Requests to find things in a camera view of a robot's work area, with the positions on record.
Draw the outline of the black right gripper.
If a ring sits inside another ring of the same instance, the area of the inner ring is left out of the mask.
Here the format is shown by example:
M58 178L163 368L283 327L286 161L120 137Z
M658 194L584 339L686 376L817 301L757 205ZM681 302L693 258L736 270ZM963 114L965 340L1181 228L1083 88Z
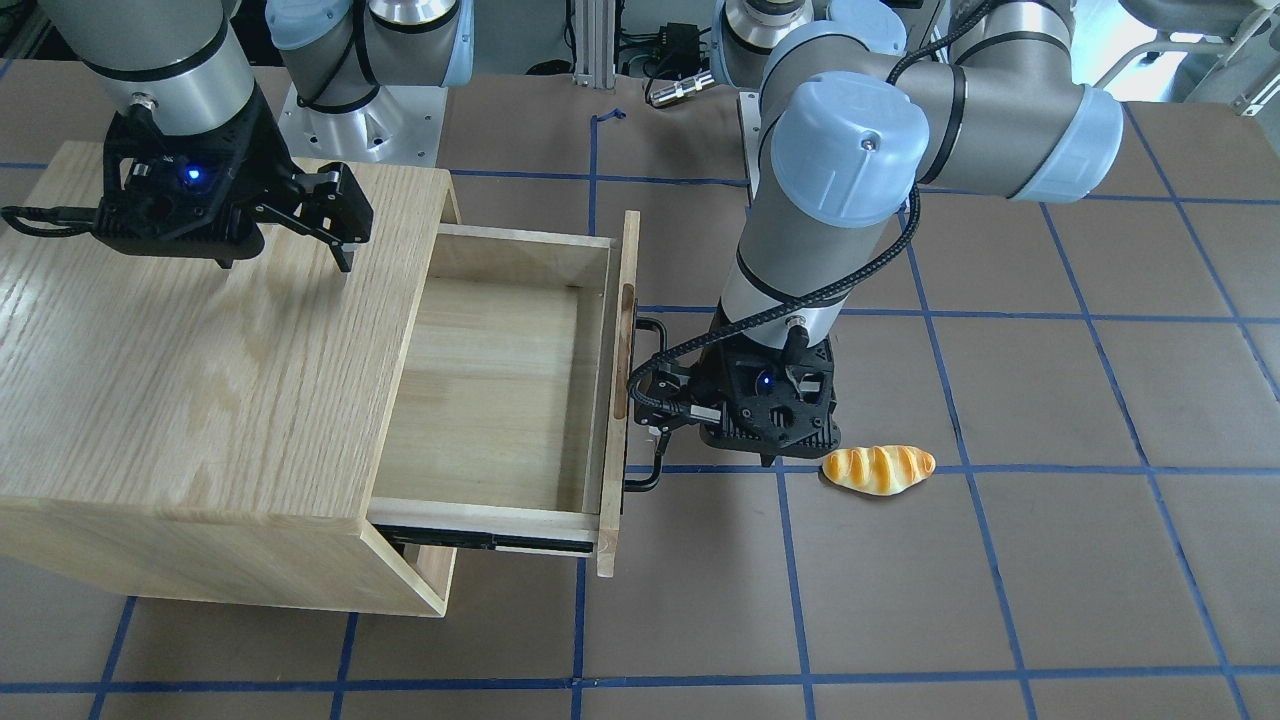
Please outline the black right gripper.
M227 165L225 224L285 224L324 243L338 270L353 269L356 251L370 241L374 210L352 168L297 167L262 95L252 95L227 127L234 135ZM230 270L236 260L216 258Z

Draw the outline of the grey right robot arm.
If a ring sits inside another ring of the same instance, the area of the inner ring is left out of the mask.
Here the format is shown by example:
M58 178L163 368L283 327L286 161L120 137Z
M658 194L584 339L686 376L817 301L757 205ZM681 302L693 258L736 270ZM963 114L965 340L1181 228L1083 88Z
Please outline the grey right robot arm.
M416 124L394 88L448 88L474 72L471 1L269 1L265 20L294 87L303 140L291 156L220 1L45 1L115 106L92 208L5 208L20 233L91 234L142 258L230 268L261 254L261 228L325 245L340 272L375 213L349 168L407 159Z

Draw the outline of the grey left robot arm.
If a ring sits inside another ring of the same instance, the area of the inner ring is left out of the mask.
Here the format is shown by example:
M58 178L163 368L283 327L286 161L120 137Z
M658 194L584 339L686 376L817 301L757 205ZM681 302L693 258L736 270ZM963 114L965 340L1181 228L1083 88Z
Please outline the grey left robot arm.
M758 182L710 329L628 379L635 421L817 457L840 442L829 333L892 261L919 188L1074 202L1108 173L1123 109L1073 81L1068 1L972 1L910 50L881 1L722 1L716 79L758 92Z

